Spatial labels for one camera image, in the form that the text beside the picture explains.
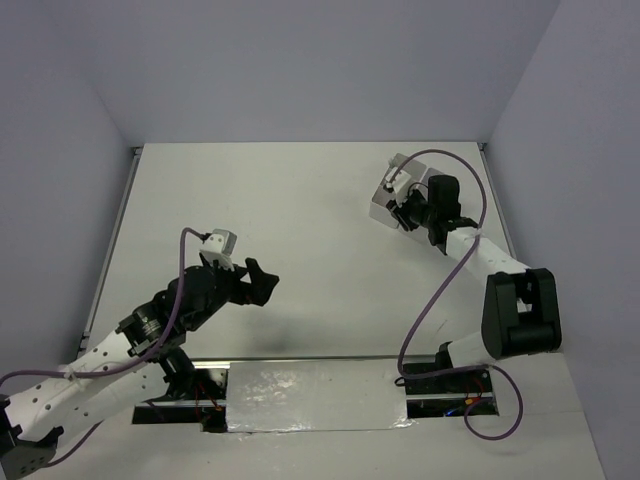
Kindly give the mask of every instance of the white surface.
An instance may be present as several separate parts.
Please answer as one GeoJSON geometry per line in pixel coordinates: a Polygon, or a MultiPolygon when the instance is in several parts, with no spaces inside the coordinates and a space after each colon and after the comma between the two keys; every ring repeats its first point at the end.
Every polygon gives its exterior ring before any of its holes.
{"type": "Polygon", "coordinates": [[[388,430],[407,427],[395,360],[234,363],[230,432],[388,430]]]}
{"type": "MultiPolygon", "coordinates": [[[[235,231],[236,261],[255,256],[281,283],[263,309],[224,307],[189,336],[191,356],[395,355],[453,263],[370,219],[368,207],[386,160],[428,146],[465,157],[486,180],[471,143],[147,145],[91,341],[175,276],[179,231],[192,225],[235,231]]],[[[447,157],[432,157],[432,166],[460,178],[463,214],[477,218],[473,178],[447,157]]],[[[491,195],[489,202],[484,232],[506,250],[491,195]]],[[[196,255],[192,244],[190,262],[196,255]]],[[[462,274],[426,320],[413,351],[433,352],[477,330],[483,293],[462,274]]],[[[501,365],[525,401],[521,428],[504,442],[481,441],[455,418],[389,431],[247,436],[201,434],[193,425],[131,426],[124,413],[43,478],[602,480],[563,355],[501,365]]],[[[506,381],[492,378],[501,416],[473,422],[498,434],[512,424],[516,402],[506,381]]]]}
{"type": "MultiPolygon", "coordinates": [[[[369,202],[391,157],[428,147],[466,158],[489,190],[474,143],[146,145],[90,346],[176,277],[180,230],[189,225],[233,231],[235,261],[254,257],[281,279],[264,308],[227,305],[190,334],[191,357],[395,355],[454,263],[369,218],[369,202]]],[[[478,218],[480,194],[466,168],[437,154],[421,160],[460,179],[462,213],[478,218]]],[[[484,232],[506,249],[488,201],[484,232]]],[[[187,250],[187,264],[197,263],[196,242],[187,250]]],[[[483,286],[460,274],[410,353],[477,331],[483,298],[483,286]]]]}
{"type": "MultiPolygon", "coordinates": [[[[103,424],[81,452],[33,480],[604,480],[582,413],[525,416],[506,442],[472,437],[461,418],[376,432],[203,434],[193,425],[103,424]]],[[[474,425],[497,434],[486,417],[474,425]]]]}

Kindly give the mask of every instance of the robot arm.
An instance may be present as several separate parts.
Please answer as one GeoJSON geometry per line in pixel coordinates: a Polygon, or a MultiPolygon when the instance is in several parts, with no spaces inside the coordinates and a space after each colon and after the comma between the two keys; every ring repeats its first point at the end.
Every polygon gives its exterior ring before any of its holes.
{"type": "Polygon", "coordinates": [[[474,220],[462,217],[460,184],[455,177],[419,162],[406,164],[399,157],[373,196],[370,216],[389,227],[400,227],[418,241],[428,241],[457,261],[478,240],[464,266],[485,285],[480,330],[441,345],[436,355],[438,367],[492,364],[510,356],[559,348],[562,336],[551,272],[518,262],[483,237],[474,220]]]}
{"type": "Polygon", "coordinates": [[[202,237],[202,265],[184,271],[177,321],[146,362],[121,373],[82,378],[82,373],[106,374],[126,366],[154,347],[168,325],[177,279],[66,366],[64,378],[0,398],[0,464],[7,479],[45,467],[58,447],[126,407],[167,395],[178,399],[193,391],[196,371],[180,348],[187,332],[197,330],[227,302],[264,306],[279,281],[254,259],[247,258],[246,267],[235,265],[230,257],[235,242],[236,236],[225,230],[202,237]],[[242,280],[247,274],[250,282],[242,280]]]}

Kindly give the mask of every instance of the white wall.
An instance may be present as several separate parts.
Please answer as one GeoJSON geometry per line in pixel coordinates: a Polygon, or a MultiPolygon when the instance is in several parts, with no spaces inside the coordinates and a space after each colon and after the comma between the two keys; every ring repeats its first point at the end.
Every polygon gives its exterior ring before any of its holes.
{"type": "Polygon", "coordinates": [[[558,0],[44,0],[132,145],[487,140],[558,0]]]}
{"type": "Polygon", "coordinates": [[[640,470],[640,3],[563,0],[489,142],[521,257],[557,276],[609,480],[640,470]]]}
{"type": "Polygon", "coordinates": [[[0,0],[0,374],[75,353],[130,165],[57,33],[0,0]]]}

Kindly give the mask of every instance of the cable tie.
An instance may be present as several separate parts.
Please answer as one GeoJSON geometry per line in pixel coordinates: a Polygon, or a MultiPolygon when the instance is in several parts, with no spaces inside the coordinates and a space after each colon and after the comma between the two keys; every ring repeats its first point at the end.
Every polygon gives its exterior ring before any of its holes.
{"type": "Polygon", "coordinates": [[[66,371],[64,372],[65,380],[69,380],[71,383],[75,383],[81,392],[84,392],[85,387],[84,384],[80,381],[80,379],[76,376],[76,372],[71,365],[67,366],[66,371]]]}

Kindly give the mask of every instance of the wire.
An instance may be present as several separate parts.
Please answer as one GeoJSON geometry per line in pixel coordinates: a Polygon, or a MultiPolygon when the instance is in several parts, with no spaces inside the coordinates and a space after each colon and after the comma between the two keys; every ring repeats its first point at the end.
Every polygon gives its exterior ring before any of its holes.
{"type": "MultiPolygon", "coordinates": [[[[182,301],[182,292],[184,289],[184,269],[185,269],[185,250],[186,250],[186,237],[187,234],[190,233],[199,239],[203,239],[204,235],[199,232],[196,232],[192,228],[185,227],[182,230],[182,234],[180,235],[180,272],[178,274],[178,288],[176,291],[176,299],[173,303],[173,308],[171,309],[171,315],[169,316],[169,322],[165,327],[164,331],[160,338],[155,342],[155,344],[146,351],[144,355],[134,359],[133,361],[116,367],[114,369],[110,369],[107,371],[98,371],[98,372],[74,372],[74,376],[76,378],[100,378],[100,377],[108,377],[110,375],[117,375],[119,373],[124,373],[132,368],[137,367],[138,365],[147,362],[150,360],[157,352],[160,350],[164,342],[167,340],[169,335],[171,334],[171,330],[173,329],[173,325],[176,323],[178,318],[178,312],[180,311],[180,302],[182,301]]],[[[39,376],[39,377],[49,377],[49,378],[64,378],[66,372],[64,371],[55,371],[55,370],[16,370],[14,372],[7,373],[2,378],[0,378],[0,387],[9,380],[14,377],[21,376],[39,376]]]]}
{"type": "Polygon", "coordinates": [[[202,422],[202,419],[200,418],[200,410],[198,409],[198,387],[196,386],[196,418],[198,419],[198,422],[202,422]]]}
{"type": "Polygon", "coordinates": [[[151,409],[153,410],[153,412],[156,414],[156,416],[160,419],[160,421],[162,423],[166,423],[167,419],[164,417],[163,413],[162,413],[162,409],[160,407],[158,407],[155,403],[153,403],[151,400],[147,400],[146,402],[147,405],[149,405],[151,407],[151,409]]]}
{"type": "MultiPolygon", "coordinates": [[[[471,174],[473,175],[473,178],[476,180],[476,183],[478,184],[478,188],[480,189],[480,195],[482,197],[482,212],[480,213],[480,220],[478,221],[478,229],[481,229],[482,226],[484,225],[484,220],[485,220],[485,218],[487,216],[487,192],[485,191],[484,185],[482,183],[482,180],[480,179],[480,176],[478,175],[478,172],[473,168],[473,166],[471,166],[471,164],[469,162],[467,162],[464,158],[456,155],[455,153],[451,153],[451,152],[448,152],[446,150],[440,150],[440,149],[437,149],[437,148],[429,148],[429,149],[426,149],[426,150],[420,150],[419,152],[416,152],[413,155],[407,157],[398,166],[397,170],[391,176],[389,182],[393,183],[393,181],[395,180],[395,178],[398,175],[398,173],[409,162],[411,162],[412,160],[416,159],[417,157],[419,157],[421,155],[426,155],[428,153],[438,153],[438,154],[441,154],[441,155],[446,155],[448,157],[451,157],[451,158],[457,160],[458,162],[460,162],[462,165],[464,165],[467,168],[467,170],[469,170],[471,172],[471,174]]],[[[511,384],[511,386],[513,387],[513,389],[514,389],[514,391],[516,393],[516,397],[518,398],[518,416],[516,418],[515,423],[513,424],[513,426],[507,432],[505,432],[502,435],[498,435],[496,437],[491,437],[491,436],[488,436],[488,435],[484,435],[484,434],[481,434],[478,431],[474,430],[471,427],[471,425],[469,424],[467,416],[468,416],[469,412],[471,410],[473,410],[473,408],[475,406],[477,406],[478,404],[490,401],[489,399],[482,399],[482,400],[479,400],[477,402],[472,403],[471,405],[469,405],[469,407],[467,407],[467,409],[465,411],[465,425],[467,426],[467,428],[469,429],[469,431],[471,433],[473,433],[474,435],[476,435],[479,438],[482,438],[484,440],[502,440],[504,438],[507,438],[509,435],[511,435],[513,432],[515,432],[517,430],[517,428],[520,426],[520,422],[522,421],[522,416],[524,414],[524,403],[522,402],[522,395],[520,394],[520,390],[518,389],[518,386],[513,381],[513,379],[509,376],[509,374],[507,374],[507,372],[505,372],[503,369],[501,369],[500,367],[496,367],[495,365],[469,365],[469,366],[465,366],[465,367],[445,368],[443,370],[437,370],[435,372],[428,372],[428,373],[410,374],[410,373],[407,373],[407,372],[404,371],[404,357],[405,357],[405,355],[407,353],[407,349],[409,348],[409,345],[411,344],[411,340],[413,339],[414,335],[418,331],[418,328],[422,324],[422,322],[425,319],[425,317],[427,316],[427,314],[431,311],[431,309],[433,308],[435,303],[440,299],[440,297],[442,296],[444,291],[451,284],[451,282],[456,277],[456,275],[458,275],[460,270],[462,270],[462,268],[465,266],[465,264],[467,263],[467,261],[469,260],[471,255],[473,255],[473,253],[476,251],[476,249],[478,248],[479,244],[480,244],[480,235],[476,236],[475,240],[473,241],[473,245],[471,245],[471,248],[469,248],[469,251],[464,255],[464,257],[462,257],[462,259],[460,259],[458,264],[453,268],[451,273],[449,273],[447,278],[444,279],[442,284],[438,287],[436,292],[429,299],[429,301],[424,306],[422,311],[418,314],[418,318],[416,318],[415,322],[413,323],[413,325],[409,329],[409,332],[407,333],[407,336],[405,337],[404,341],[402,342],[402,347],[400,348],[400,353],[398,354],[397,367],[398,367],[398,373],[400,373],[400,375],[403,378],[407,379],[407,380],[423,380],[423,379],[426,379],[426,378],[439,377],[439,376],[442,376],[442,375],[450,375],[452,373],[473,372],[473,371],[484,370],[484,369],[489,369],[489,368],[493,368],[493,369],[497,370],[498,372],[500,372],[502,375],[504,375],[507,378],[507,380],[509,381],[509,383],[511,384]]]]}
{"type": "Polygon", "coordinates": [[[56,465],[61,464],[62,462],[64,462],[67,458],[69,458],[71,455],[73,455],[74,453],[76,453],[80,447],[82,445],[84,445],[84,443],[89,440],[89,437],[91,436],[91,434],[93,432],[95,432],[98,427],[102,425],[102,422],[100,423],[96,423],[93,427],[91,427],[89,430],[87,430],[87,433],[84,434],[84,436],[78,441],[78,443],[76,443],[71,450],[69,450],[67,453],[65,453],[63,456],[61,456],[58,460],[53,460],[49,463],[47,463],[44,467],[42,468],[50,468],[50,467],[55,467],[56,465]]]}
{"type": "Polygon", "coordinates": [[[209,395],[207,393],[207,391],[205,390],[205,388],[202,386],[202,382],[198,383],[198,385],[200,386],[200,389],[202,390],[202,393],[204,393],[206,395],[206,397],[209,399],[209,401],[213,404],[213,406],[216,409],[216,411],[217,412],[221,412],[222,411],[222,407],[220,405],[218,405],[218,402],[216,402],[213,398],[211,398],[211,395],[209,395]]]}
{"type": "Polygon", "coordinates": [[[482,382],[478,380],[476,377],[473,377],[473,381],[476,383],[476,385],[478,385],[478,387],[480,387],[480,393],[478,394],[478,398],[480,398],[484,393],[484,386],[482,385],[482,382]]]}
{"type": "Polygon", "coordinates": [[[491,436],[491,435],[485,435],[484,433],[478,432],[475,428],[471,426],[471,423],[469,423],[469,414],[478,405],[481,405],[484,403],[490,403],[492,401],[492,399],[490,398],[480,398],[475,402],[473,402],[471,405],[469,405],[464,411],[464,424],[466,425],[466,427],[469,429],[471,433],[473,433],[476,437],[481,438],[482,440],[490,440],[490,441],[504,440],[505,438],[510,437],[518,429],[518,427],[520,426],[520,423],[522,423],[522,417],[524,416],[524,401],[522,400],[522,393],[520,393],[520,389],[516,385],[516,382],[513,380],[513,378],[511,378],[511,375],[509,375],[506,371],[504,371],[502,368],[498,367],[497,365],[491,365],[490,368],[500,372],[504,376],[504,378],[507,379],[509,384],[511,384],[513,391],[516,393],[516,397],[518,399],[518,415],[516,416],[516,421],[513,422],[513,425],[511,425],[511,428],[509,428],[509,430],[507,430],[506,432],[500,435],[491,436]]]}

